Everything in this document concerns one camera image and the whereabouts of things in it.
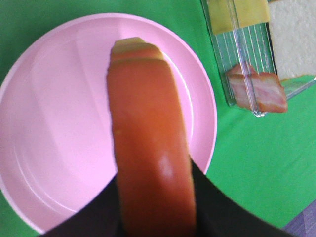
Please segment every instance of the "green surface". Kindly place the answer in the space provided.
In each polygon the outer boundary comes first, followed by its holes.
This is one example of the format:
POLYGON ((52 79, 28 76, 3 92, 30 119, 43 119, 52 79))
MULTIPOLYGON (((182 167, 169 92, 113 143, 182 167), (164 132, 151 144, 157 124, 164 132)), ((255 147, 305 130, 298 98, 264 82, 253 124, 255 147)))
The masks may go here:
MULTIPOLYGON (((218 138, 207 176, 237 203, 283 227, 316 198, 316 86, 289 101, 289 112, 256 118, 227 105, 199 0, 0 0, 0 81, 36 39, 100 12, 157 21, 186 41, 204 64, 218 106, 218 138)), ((35 236, 0 195, 0 237, 35 236)))

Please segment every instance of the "bacon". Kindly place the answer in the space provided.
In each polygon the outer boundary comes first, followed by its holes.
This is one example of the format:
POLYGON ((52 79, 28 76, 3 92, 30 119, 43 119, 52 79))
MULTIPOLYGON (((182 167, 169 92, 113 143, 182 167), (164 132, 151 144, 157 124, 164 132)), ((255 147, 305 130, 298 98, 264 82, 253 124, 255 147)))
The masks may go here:
MULTIPOLYGON (((250 66, 250 72, 259 110, 261 112, 287 112, 286 94, 278 76, 273 73, 257 73, 252 66, 250 66)), ((227 76, 237 105, 251 110, 241 65, 237 64, 233 67, 227 72, 227 76)))

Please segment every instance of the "yellow cheese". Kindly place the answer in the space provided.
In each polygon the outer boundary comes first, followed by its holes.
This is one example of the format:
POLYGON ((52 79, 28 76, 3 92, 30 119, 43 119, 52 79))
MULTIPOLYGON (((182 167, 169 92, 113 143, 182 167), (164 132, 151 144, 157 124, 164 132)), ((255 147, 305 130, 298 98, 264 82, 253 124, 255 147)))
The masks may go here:
POLYGON ((228 1, 235 3, 240 27, 270 20, 267 0, 209 0, 209 14, 215 35, 234 29, 228 1))

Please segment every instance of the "cheese slice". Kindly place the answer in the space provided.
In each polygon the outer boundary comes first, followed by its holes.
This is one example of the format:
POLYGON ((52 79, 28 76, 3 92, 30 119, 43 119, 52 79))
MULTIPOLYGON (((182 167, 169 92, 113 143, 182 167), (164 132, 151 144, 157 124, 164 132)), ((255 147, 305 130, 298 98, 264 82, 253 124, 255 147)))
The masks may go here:
POLYGON ((278 0, 269 9, 279 78, 316 75, 316 0, 278 0))
MULTIPOLYGON (((229 0, 235 3, 240 27, 268 22, 269 8, 267 0, 229 0)), ((227 0, 209 0, 209 14, 213 34, 232 31, 234 29, 227 0)))

